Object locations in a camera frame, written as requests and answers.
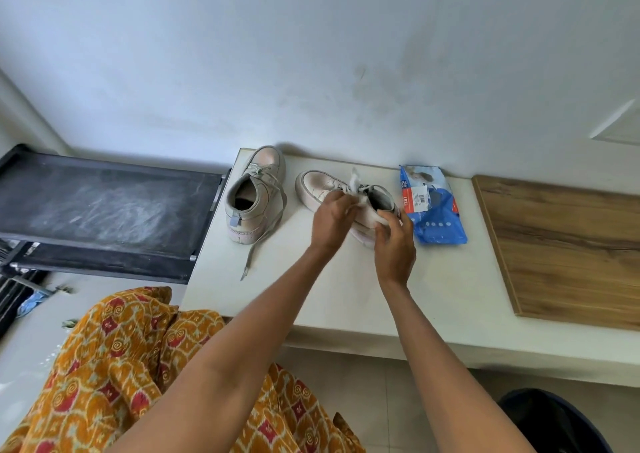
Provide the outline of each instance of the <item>patterned skirt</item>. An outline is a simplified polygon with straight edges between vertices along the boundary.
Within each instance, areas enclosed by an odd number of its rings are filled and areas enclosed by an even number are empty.
[[[123,435],[225,326],[216,312],[180,312],[170,300],[171,288],[136,288],[93,306],[0,453],[102,451]],[[364,449],[339,414],[331,421],[304,383],[271,364],[232,451]]]

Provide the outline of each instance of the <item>shoe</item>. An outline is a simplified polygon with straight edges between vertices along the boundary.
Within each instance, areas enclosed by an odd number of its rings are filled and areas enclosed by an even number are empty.
[[[274,146],[262,146],[249,157],[242,176],[227,192],[228,236],[234,242],[252,244],[241,281],[251,265],[255,245],[266,239],[282,220],[287,206],[287,196],[282,189],[284,176],[282,151]],[[271,218],[269,210],[277,202],[276,194],[282,199],[282,209]]]
[[[376,243],[376,223],[389,225],[384,218],[378,215],[378,210],[386,210],[397,216],[400,215],[391,193],[380,185],[360,184],[355,169],[349,184],[323,171],[309,170],[298,175],[295,187],[300,201],[313,212],[333,190],[342,190],[344,193],[357,195],[360,198],[361,208],[349,232],[367,247],[373,247]]]

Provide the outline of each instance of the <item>blue plastic packet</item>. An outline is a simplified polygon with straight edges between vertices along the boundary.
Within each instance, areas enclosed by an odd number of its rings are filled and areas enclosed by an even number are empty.
[[[466,244],[451,187],[438,166],[400,166],[404,211],[422,244]]]

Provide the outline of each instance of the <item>wood grain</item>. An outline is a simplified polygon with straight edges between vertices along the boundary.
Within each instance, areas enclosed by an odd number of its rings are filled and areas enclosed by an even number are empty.
[[[516,315],[640,330],[640,197],[473,183]]]

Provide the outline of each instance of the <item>white shoelace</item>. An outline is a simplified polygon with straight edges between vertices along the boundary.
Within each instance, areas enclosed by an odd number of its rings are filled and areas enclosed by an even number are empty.
[[[273,190],[280,192],[280,196],[282,197],[282,209],[276,215],[275,220],[269,225],[269,227],[267,227],[267,230],[264,231],[264,234],[260,236],[260,239],[255,241],[249,248],[249,254],[246,256],[246,263],[244,263],[244,272],[243,272],[242,278],[240,278],[240,281],[242,281],[244,279],[244,276],[246,276],[247,273],[249,272],[249,267],[251,266],[251,259],[253,257],[253,251],[255,251],[255,247],[261,241],[267,239],[268,236],[273,233],[275,228],[278,226],[278,224],[282,220],[284,209],[287,206],[287,194],[284,192],[284,189],[282,188],[282,184],[278,181],[278,179],[271,172],[268,171],[271,169],[270,166],[267,166],[267,168],[264,168],[263,166],[258,166],[255,163],[249,163],[249,166],[247,166],[247,169],[249,170],[249,175],[251,178],[258,179],[260,180],[260,182],[264,183],[265,185],[270,186]]]

